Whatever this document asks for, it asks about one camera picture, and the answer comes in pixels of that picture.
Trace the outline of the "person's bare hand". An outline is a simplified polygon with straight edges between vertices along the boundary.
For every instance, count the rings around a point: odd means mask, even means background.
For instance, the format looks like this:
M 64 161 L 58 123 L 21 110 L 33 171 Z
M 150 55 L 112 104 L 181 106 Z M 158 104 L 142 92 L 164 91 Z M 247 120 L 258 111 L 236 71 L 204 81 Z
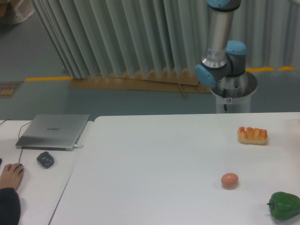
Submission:
M 7 164 L 0 175 L 0 188 L 12 188 L 16 191 L 24 174 L 24 166 L 19 163 Z

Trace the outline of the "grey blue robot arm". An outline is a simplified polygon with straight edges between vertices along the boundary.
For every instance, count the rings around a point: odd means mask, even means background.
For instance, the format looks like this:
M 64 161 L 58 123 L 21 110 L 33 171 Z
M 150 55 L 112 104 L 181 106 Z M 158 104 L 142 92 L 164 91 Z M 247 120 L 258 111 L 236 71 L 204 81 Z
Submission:
M 234 11 L 240 0 L 208 0 L 211 9 L 209 34 L 201 63 L 195 67 L 195 75 L 207 86 L 215 85 L 222 78 L 245 73 L 247 48 L 243 42 L 230 41 L 229 34 Z

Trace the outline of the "black sleeved forearm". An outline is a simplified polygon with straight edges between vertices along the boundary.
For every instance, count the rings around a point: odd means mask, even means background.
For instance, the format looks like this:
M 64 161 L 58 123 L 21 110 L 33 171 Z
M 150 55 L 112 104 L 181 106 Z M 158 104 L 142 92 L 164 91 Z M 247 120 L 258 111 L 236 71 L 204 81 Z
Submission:
M 18 193 L 7 187 L 0 190 L 0 224 L 17 225 L 21 216 L 21 204 Z

